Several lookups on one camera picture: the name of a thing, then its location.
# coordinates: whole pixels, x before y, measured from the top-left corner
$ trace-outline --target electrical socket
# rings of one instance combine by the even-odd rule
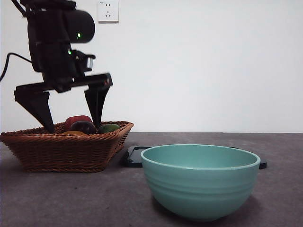
[[[98,21],[99,22],[118,22],[119,21],[119,1],[100,0],[98,2]]]

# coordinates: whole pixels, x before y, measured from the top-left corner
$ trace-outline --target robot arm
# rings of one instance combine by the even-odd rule
[[[88,85],[85,98],[96,127],[101,124],[103,103],[113,85],[109,73],[85,76],[95,56],[71,48],[87,43],[95,33],[89,13],[76,10],[69,0],[21,0],[25,10],[12,0],[28,21],[28,43],[33,69],[42,73],[42,83],[17,86],[15,101],[28,110],[49,132],[54,131],[48,106],[48,90],[58,93]]]

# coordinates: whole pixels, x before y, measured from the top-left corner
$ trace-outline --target woven basket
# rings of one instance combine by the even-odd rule
[[[100,172],[119,152],[134,124],[118,124],[113,132],[93,135],[64,135],[64,123],[55,124],[54,134],[44,127],[6,132],[0,136],[27,172]]]

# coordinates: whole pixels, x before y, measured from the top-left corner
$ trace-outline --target green bowl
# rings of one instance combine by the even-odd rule
[[[260,158],[212,145],[175,144],[141,153],[156,200],[185,218],[212,221],[236,211],[250,196]]]

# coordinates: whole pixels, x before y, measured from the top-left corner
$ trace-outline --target gray table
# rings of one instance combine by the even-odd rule
[[[141,168],[119,160],[134,145],[199,143],[233,146],[268,160],[252,195],[235,213],[192,222],[163,208]],[[25,173],[1,146],[1,227],[301,227],[303,134],[130,133],[125,149],[100,173]]]

